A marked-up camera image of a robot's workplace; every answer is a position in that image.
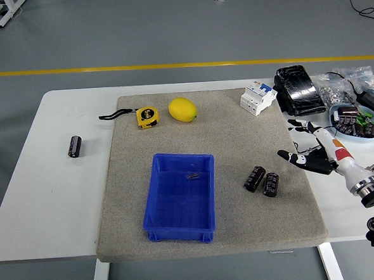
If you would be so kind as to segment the robot right hand white shell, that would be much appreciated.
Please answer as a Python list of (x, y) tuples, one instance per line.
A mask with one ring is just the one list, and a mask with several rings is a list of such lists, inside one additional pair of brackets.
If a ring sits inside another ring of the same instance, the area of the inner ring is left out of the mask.
[(360, 190), (374, 187), (374, 172), (358, 165), (343, 144), (326, 129), (309, 121), (288, 119), (287, 121), (299, 132), (308, 132), (315, 136), (319, 149), (301, 155), (279, 150), (277, 153), (284, 160), (306, 171), (328, 175), (332, 171), (344, 176), (346, 188), (354, 195)]

